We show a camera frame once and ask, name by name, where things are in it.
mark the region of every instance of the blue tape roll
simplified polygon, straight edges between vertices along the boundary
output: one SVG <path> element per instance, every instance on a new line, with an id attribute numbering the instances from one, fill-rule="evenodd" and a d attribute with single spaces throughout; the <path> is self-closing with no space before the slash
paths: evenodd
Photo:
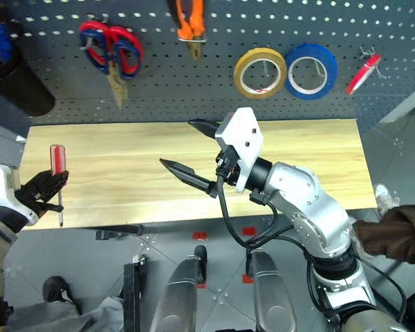
<path id="1" fill-rule="evenodd" d="M 326 70 L 326 80 L 316 89 L 306 90 L 298 86 L 292 77 L 293 66 L 301 58 L 313 58 L 321 62 Z M 338 76 L 338 64 L 335 56 L 325 47 L 315 44 L 304 44 L 294 48 L 286 57 L 288 79 L 284 86 L 295 97 L 303 100 L 314 100 L 324 97 L 335 85 Z"/>

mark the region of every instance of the gray floor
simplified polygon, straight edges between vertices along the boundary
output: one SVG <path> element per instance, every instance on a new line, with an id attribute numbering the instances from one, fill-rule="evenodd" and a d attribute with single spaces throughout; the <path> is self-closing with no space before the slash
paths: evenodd
<path id="1" fill-rule="evenodd" d="M 415 116 L 392 124 L 379 124 L 362 135 L 373 183 L 383 182 L 402 203 L 415 203 Z M 357 210 L 359 219 L 377 221 L 373 210 Z M 257 225 L 266 219 L 235 219 L 237 225 Z M 252 285 L 242 283 L 244 251 L 227 234 L 220 220 L 184 221 L 147 228 L 142 237 L 95 241 L 91 230 L 22 232 L 6 259 L 6 298 L 15 306 L 42 301 L 44 280 L 61 275 L 71 285 L 83 311 L 95 308 L 106 296 L 117 295 L 122 286 L 123 264 L 140 252 L 149 257 L 147 288 L 142 297 L 142 331 L 148 331 L 154 307 L 178 262 L 200 244 L 193 232 L 207 232 L 209 263 L 207 288 L 199 290 L 197 331 L 254 329 Z M 306 264 L 289 243 L 273 241 L 265 246 L 284 276 L 299 318 L 298 331 L 328 331 L 322 316 L 313 308 L 306 290 Z M 383 270 L 393 262 L 373 261 Z M 371 271 L 370 280 L 393 303 L 396 291 Z M 415 291 L 415 266 L 402 264 L 391 276 L 405 289 Z"/>

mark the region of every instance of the white sneaker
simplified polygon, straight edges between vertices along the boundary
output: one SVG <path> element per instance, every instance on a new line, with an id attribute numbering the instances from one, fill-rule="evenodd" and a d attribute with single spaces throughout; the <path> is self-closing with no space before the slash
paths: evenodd
<path id="1" fill-rule="evenodd" d="M 400 205 L 400 199 L 398 197 L 392 198 L 389 190 L 382 183 L 375 185 L 374 189 L 380 216 L 383 216 L 388 210 Z"/>

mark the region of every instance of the wooden board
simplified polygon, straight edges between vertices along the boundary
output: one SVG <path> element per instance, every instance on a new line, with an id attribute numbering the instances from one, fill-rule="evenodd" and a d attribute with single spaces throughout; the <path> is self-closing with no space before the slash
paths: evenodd
<path id="1" fill-rule="evenodd" d="M 355 120 L 260 122 L 261 156 L 306 166 L 346 209 L 376 202 Z M 50 168 L 49 147 L 66 147 L 64 228 L 220 217 L 218 200 L 181 183 L 158 161 L 175 160 L 214 179 L 219 146 L 186 123 L 72 124 L 33 127 L 25 147 L 21 182 Z M 248 193 L 227 188 L 231 216 L 269 214 Z M 27 230 L 58 228 L 47 213 Z"/>

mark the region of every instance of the gray cloth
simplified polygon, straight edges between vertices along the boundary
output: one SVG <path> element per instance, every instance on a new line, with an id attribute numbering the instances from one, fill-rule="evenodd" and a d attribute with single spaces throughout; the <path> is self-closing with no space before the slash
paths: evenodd
<path id="1" fill-rule="evenodd" d="M 107 297 L 95 310 L 79 315 L 68 302 L 44 302 L 16 307 L 8 331 L 108 331 L 123 329 L 123 300 Z"/>

